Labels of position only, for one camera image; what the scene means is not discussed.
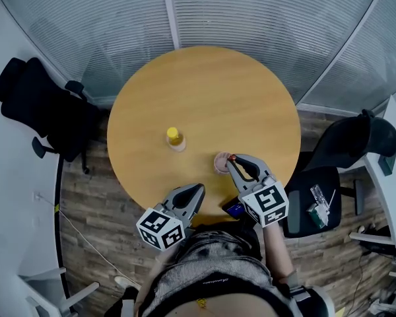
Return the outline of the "person's white shoe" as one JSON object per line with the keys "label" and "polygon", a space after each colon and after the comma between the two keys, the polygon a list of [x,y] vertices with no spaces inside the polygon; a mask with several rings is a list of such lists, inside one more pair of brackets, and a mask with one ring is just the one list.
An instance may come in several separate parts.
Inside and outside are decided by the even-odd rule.
{"label": "person's white shoe", "polygon": [[122,289],[128,289],[128,288],[134,288],[136,290],[140,290],[141,286],[130,280],[129,278],[122,276],[122,275],[117,275],[114,277],[114,281],[116,282],[116,284],[121,287]]}

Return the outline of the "green packet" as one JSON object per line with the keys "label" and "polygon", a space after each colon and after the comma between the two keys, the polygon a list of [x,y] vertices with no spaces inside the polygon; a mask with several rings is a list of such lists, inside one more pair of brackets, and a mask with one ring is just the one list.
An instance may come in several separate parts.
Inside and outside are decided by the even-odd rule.
{"label": "green packet", "polygon": [[310,206],[307,212],[309,213],[312,221],[319,229],[322,229],[323,227],[326,227],[328,225],[329,211],[325,208],[324,205],[314,203]]}

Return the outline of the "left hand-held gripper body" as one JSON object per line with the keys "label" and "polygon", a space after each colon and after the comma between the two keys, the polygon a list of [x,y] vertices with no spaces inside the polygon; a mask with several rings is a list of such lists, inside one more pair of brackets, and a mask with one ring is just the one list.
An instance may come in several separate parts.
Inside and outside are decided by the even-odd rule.
{"label": "left hand-held gripper body", "polygon": [[191,204],[176,207],[172,203],[158,203],[145,211],[136,227],[144,242],[165,251],[185,239],[193,216]]}

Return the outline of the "glass partition with blinds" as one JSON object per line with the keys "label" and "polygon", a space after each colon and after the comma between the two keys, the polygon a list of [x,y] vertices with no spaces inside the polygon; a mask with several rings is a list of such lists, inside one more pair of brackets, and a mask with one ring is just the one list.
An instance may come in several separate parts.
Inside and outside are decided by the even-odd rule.
{"label": "glass partition with blinds", "polygon": [[111,104],[152,59],[193,46],[244,53],[295,105],[339,114],[396,99],[396,0],[0,0],[66,78]]}

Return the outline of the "person's torso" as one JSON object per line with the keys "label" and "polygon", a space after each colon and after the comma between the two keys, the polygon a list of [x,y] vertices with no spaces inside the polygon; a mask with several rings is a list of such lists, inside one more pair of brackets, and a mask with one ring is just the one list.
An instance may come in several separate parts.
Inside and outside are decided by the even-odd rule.
{"label": "person's torso", "polygon": [[335,317],[326,291],[299,284],[296,270],[273,279],[252,221],[199,227],[178,248],[175,263],[124,289],[104,317]]}

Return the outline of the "person's left forearm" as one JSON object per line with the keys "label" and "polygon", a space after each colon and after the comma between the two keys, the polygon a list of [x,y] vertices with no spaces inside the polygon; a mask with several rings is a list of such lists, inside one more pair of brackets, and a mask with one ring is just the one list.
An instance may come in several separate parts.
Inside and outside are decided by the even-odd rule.
{"label": "person's left forearm", "polygon": [[178,247],[172,247],[170,249],[167,249],[155,258],[155,263],[153,268],[150,271],[150,276],[151,277],[156,277],[159,273],[161,273],[163,270],[165,270],[168,266],[172,265],[173,263],[176,262],[176,257],[177,254],[179,253],[179,248]]}

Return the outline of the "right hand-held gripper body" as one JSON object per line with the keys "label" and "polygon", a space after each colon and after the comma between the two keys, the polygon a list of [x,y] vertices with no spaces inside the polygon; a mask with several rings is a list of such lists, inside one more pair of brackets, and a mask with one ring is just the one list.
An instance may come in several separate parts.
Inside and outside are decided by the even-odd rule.
{"label": "right hand-held gripper body", "polygon": [[289,200],[282,183],[268,175],[261,182],[246,186],[222,210],[236,220],[249,215],[261,227],[267,227],[287,218]]}

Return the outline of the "yellow-capped clear bottle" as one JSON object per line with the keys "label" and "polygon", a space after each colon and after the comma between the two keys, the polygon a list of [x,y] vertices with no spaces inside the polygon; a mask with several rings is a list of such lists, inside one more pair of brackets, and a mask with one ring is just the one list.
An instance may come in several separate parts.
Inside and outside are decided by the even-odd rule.
{"label": "yellow-capped clear bottle", "polygon": [[175,151],[182,152],[186,148],[185,136],[176,127],[169,127],[166,131],[166,142]]}

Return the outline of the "white curved desk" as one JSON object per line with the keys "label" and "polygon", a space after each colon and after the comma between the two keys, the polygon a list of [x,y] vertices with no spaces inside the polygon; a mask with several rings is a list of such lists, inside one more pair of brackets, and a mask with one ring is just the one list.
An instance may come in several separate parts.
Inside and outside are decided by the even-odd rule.
{"label": "white curved desk", "polygon": [[[396,101],[391,96],[387,103],[383,119],[387,120],[396,129]],[[373,242],[396,247],[396,159],[393,171],[386,176],[378,164],[379,155],[368,153],[361,160],[364,162],[377,191],[381,206],[387,219],[390,237],[352,232],[349,237],[353,240]]]}

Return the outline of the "dark green box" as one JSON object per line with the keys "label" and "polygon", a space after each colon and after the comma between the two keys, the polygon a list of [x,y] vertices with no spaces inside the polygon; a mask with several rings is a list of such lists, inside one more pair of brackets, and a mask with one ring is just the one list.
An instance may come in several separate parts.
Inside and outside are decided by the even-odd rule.
{"label": "dark green box", "polygon": [[395,165],[396,153],[390,157],[379,156],[378,164],[384,176],[392,175]]}

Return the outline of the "white metal frame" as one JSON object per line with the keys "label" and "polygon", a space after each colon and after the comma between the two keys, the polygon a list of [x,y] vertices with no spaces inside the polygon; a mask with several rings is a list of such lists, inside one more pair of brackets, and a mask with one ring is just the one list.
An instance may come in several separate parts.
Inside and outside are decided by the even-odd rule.
{"label": "white metal frame", "polygon": [[74,305],[97,290],[99,283],[66,297],[62,282],[65,272],[66,268],[60,267],[31,276],[18,275],[32,317],[79,317]]}

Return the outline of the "person's right forearm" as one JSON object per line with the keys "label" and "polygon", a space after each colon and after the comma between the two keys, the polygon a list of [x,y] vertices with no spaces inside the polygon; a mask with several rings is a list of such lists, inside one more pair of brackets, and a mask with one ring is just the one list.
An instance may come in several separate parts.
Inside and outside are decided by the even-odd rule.
{"label": "person's right forearm", "polygon": [[277,222],[263,228],[266,266],[275,281],[286,283],[295,269]]}

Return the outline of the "pink cup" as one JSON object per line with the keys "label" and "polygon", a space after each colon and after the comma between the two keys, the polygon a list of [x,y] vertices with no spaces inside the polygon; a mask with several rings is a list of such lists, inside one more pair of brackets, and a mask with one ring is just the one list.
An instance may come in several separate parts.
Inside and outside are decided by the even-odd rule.
{"label": "pink cup", "polygon": [[229,174],[229,170],[227,167],[227,161],[230,158],[231,154],[228,152],[219,152],[213,160],[214,171],[219,175],[227,175]]}

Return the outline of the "black office chair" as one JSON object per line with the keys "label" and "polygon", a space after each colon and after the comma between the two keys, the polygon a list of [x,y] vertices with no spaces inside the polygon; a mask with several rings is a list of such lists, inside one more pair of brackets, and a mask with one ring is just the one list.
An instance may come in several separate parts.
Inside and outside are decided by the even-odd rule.
{"label": "black office chair", "polygon": [[[302,238],[333,230],[339,226],[342,214],[342,196],[354,199],[355,212],[364,207],[362,183],[354,180],[352,188],[341,186],[339,169],[347,169],[367,153],[390,157],[396,153],[396,129],[387,120],[363,110],[356,117],[331,124],[323,133],[314,150],[301,152],[295,171],[285,187],[290,205],[288,217],[282,220],[286,238]],[[310,188],[318,184],[329,202],[329,222],[319,229],[307,210],[316,203]]]}
{"label": "black office chair", "polygon": [[28,61],[14,57],[0,74],[1,113],[38,134],[32,148],[39,158],[53,153],[72,162],[81,156],[82,171],[88,174],[86,148],[100,110],[83,90],[78,81],[59,87],[37,57]]}

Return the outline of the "clear plastic packaging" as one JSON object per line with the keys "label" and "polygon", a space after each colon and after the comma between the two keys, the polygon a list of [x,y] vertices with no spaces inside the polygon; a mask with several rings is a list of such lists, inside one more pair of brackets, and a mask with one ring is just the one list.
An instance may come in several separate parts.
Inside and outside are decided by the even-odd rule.
{"label": "clear plastic packaging", "polygon": [[322,207],[324,207],[324,210],[326,211],[327,214],[329,214],[330,212],[330,204],[329,202],[326,200],[321,188],[319,187],[318,184],[312,186],[310,188],[310,191],[316,201],[316,203]]}

